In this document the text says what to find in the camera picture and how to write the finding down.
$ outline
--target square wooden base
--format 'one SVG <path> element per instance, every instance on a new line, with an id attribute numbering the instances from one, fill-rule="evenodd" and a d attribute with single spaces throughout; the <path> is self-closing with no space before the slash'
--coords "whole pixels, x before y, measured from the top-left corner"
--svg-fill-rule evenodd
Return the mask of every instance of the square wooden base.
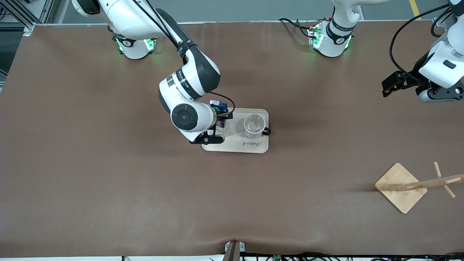
<path id="1" fill-rule="evenodd" d="M 394 187 L 418 181 L 405 167 L 395 163 L 374 186 L 399 212 L 406 214 L 424 196 L 427 189 L 394 191 Z"/>

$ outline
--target white tray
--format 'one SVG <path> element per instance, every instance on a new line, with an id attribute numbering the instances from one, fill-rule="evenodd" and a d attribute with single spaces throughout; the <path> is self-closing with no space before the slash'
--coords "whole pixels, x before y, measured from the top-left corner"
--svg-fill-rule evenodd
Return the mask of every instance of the white tray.
<path id="1" fill-rule="evenodd" d="M 224 135 L 226 140 L 221 144 L 202 145 L 203 149 L 206 151 L 265 153 L 269 148 L 269 136 L 262 135 L 257 139 L 250 139 L 245 134 L 243 121 L 250 114 L 258 114 L 263 117 L 266 127 L 269 127 L 269 113 L 266 110 L 235 108 L 233 119 L 226 121 L 225 128 L 216 126 L 216 134 Z"/>

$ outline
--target yellow floor line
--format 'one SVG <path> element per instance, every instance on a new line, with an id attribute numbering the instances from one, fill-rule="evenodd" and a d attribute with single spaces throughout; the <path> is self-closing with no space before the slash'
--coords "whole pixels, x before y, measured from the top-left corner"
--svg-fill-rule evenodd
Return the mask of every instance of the yellow floor line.
<path id="1" fill-rule="evenodd" d="M 417 8 L 416 0 L 409 0 L 409 4 L 411 5 L 412 13 L 414 16 L 418 16 L 419 13 L 419 8 Z"/>

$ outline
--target black mug handle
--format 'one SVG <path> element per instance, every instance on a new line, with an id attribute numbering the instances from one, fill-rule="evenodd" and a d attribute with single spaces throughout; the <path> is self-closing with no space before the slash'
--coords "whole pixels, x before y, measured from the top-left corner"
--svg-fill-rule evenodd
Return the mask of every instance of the black mug handle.
<path id="1" fill-rule="evenodd" d="M 271 134 L 271 129 L 269 129 L 268 127 L 264 127 L 264 131 L 263 131 L 263 135 L 270 135 Z"/>

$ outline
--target table surface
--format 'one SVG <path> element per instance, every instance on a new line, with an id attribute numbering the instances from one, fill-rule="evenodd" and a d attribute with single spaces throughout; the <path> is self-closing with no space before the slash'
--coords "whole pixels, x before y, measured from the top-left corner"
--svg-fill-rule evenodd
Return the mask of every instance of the table surface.
<path id="1" fill-rule="evenodd" d="M 221 70 L 218 92 L 266 109 L 264 154 L 203 151 L 172 125 L 158 83 L 182 63 L 165 39 L 129 60 L 105 27 L 36 26 L 0 95 L 4 257 L 247 252 L 463 251 L 464 186 L 429 189 L 406 215 L 374 182 L 400 162 L 419 180 L 464 171 L 463 103 L 388 98 L 388 46 L 402 22 L 362 22 L 346 52 L 310 52 L 279 23 L 185 25 Z M 411 68 L 430 21 L 394 53 Z M 208 102 L 212 95 L 202 101 Z"/>

